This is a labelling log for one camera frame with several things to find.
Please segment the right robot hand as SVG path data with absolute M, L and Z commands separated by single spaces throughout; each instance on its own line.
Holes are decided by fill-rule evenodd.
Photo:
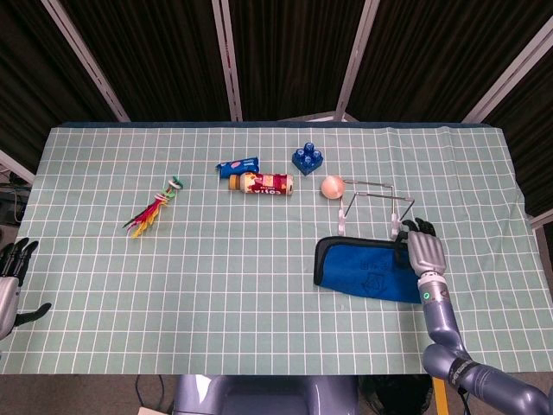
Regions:
M 396 242 L 406 245 L 410 266 L 418 277 L 433 272 L 443 276 L 446 271 L 446 259 L 441 240 L 436 236 L 435 228 L 427 220 L 416 217 L 403 220 Z

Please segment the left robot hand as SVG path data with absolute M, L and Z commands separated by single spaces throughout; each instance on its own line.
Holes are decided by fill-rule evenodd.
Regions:
M 6 338 L 14 328 L 44 317 L 51 309 L 51 303 L 44 303 L 37 310 L 20 313 L 19 298 L 26 277 L 29 261 L 39 241 L 23 238 L 9 243 L 1 250 L 1 339 Z

